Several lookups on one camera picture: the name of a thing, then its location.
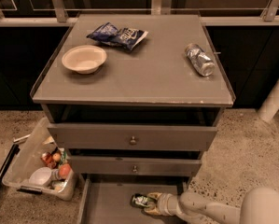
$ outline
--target cabinet top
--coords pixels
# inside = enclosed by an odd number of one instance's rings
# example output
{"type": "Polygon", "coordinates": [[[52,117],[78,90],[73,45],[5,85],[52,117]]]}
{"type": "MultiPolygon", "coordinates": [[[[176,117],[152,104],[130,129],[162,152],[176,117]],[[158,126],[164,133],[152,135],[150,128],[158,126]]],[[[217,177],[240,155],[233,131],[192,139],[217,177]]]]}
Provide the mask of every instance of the cabinet top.
{"type": "Polygon", "coordinates": [[[33,95],[40,104],[232,106],[233,97],[197,15],[80,15],[56,59],[33,95]],[[148,31],[129,52],[101,45],[86,36],[111,22],[118,28],[148,31]],[[201,77],[185,54],[198,44],[217,64],[214,74],[201,77]],[[94,73],[80,75],[62,65],[62,56],[81,45],[107,53],[94,73]]]}

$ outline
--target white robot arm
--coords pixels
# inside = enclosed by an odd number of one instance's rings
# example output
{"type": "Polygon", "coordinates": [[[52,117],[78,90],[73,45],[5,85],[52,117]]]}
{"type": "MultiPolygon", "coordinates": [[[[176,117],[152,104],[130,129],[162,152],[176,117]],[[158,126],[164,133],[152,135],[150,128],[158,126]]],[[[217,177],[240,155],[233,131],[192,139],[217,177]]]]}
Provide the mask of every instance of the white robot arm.
{"type": "Polygon", "coordinates": [[[180,196],[149,193],[147,197],[155,200],[145,208],[148,214],[178,216],[189,224],[202,223],[204,216],[220,224],[279,224],[279,193],[273,189],[252,189],[245,195],[241,209],[189,191],[180,196]]]}

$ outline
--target drawer knob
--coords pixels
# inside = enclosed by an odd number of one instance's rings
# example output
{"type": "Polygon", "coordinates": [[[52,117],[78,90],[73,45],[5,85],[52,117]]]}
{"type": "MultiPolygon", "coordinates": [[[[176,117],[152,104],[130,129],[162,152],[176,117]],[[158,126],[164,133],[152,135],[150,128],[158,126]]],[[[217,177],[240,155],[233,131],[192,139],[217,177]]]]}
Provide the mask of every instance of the drawer knob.
{"type": "Polygon", "coordinates": [[[136,174],[138,173],[138,169],[137,169],[136,165],[133,166],[133,173],[136,173],[136,174]]]}
{"type": "Polygon", "coordinates": [[[135,136],[132,136],[130,140],[130,145],[135,146],[136,144],[137,144],[136,138],[135,136]]]}

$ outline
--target gray drawer cabinet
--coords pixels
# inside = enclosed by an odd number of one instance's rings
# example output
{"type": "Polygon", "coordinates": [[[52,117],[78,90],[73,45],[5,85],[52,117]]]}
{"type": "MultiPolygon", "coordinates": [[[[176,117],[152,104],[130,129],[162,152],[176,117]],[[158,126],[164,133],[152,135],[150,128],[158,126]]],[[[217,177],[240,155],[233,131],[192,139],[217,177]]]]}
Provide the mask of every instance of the gray drawer cabinet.
{"type": "Polygon", "coordinates": [[[78,223],[166,223],[131,209],[128,198],[141,191],[181,191],[179,178],[188,181],[197,174],[223,110],[234,102],[199,17],[81,14],[55,54],[31,95],[74,171],[87,174],[92,183],[84,190],[88,203],[80,208],[87,210],[85,219],[78,223]],[[86,38],[109,21],[146,30],[148,36],[132,52],[86,38]],[[199,44],[214,60],[213,75],[196,73],[184,53],[188,43],[199,44]],[[86,44],[101,46],[106,62],[91,75],[66,70],[65,52],[86,44]],[[113,213],[118,196],[122,213],[113,213]],[[126,219],[125,210],[137,217],[126,219]]]}

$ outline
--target speckled floor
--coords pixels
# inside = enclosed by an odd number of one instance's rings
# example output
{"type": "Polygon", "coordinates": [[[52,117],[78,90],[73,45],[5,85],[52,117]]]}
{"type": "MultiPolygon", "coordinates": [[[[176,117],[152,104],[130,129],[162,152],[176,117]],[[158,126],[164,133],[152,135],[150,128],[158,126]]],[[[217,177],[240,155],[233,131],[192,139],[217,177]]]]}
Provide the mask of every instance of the speckled floor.
{"type": "MultiPolygon", "coordinates": [[[[32,131],[42,112],[0,112],[0,167],[13,137],[32,131]]],[[[258,186],[279,191],[279,112],[270,123],[253,109],[227,109],[218,133],[202,157],[202,168],[189,185],[210,200],[240,206],[244,195],[258,186]]],[[[70,202],[49,195],[0,188],[0,223],[76,223],[82,195],[79,182],[70,202]]],[[[207,218],[204,223],[215,223],[207,218]]]]}

